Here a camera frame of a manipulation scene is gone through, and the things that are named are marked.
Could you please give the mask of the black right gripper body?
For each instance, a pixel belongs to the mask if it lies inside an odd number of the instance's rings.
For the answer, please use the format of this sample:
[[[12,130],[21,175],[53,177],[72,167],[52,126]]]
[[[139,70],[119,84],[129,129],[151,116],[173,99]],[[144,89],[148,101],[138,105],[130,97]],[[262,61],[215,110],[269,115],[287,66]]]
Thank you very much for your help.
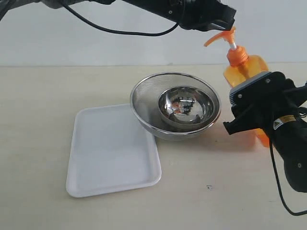
[[[307,109],[302,104],[307,101],[307,86],[298,86],[285,92],[281,101],[257,104],[271,113],[270,124],[257,130],[257,137],[265,147],[271,141],[277,149],[305,149],[307,147]]]

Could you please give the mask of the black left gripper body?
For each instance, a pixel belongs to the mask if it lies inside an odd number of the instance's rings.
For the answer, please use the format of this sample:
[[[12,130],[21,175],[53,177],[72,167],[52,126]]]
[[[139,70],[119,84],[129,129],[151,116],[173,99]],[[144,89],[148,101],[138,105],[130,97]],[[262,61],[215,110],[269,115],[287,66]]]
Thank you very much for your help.
[[[170,7],[179,7],[179,18],[169,31],[178,27],[186,30],[225,30],[222,12],[225,5],[219,0],[169,0]]]

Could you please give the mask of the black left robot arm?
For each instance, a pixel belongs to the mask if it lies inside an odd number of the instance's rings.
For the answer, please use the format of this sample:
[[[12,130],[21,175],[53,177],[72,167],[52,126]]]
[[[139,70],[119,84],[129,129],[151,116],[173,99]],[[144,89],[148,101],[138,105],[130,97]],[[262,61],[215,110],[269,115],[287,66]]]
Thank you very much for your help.
[[[70,7],[81,2],[111,5],[116,0],[1,0],[0,21],[9,10],[32,3],[52,9]],[[173,21],[185,30],[229,31],[235,23],[237,10],[220,0],[123,0],[125,3]]]

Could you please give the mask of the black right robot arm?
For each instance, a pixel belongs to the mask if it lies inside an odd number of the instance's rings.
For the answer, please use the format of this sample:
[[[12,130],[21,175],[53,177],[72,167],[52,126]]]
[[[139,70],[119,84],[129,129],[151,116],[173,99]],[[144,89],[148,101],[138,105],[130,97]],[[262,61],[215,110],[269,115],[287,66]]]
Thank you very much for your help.
[[[307,87],[292,80],[253,83],[232,89],[229,95],[235,119],[224,122],[229,134],[262,129],[283,159],[290,186],[307,191],[307,124],[299,107],[307,100]]]

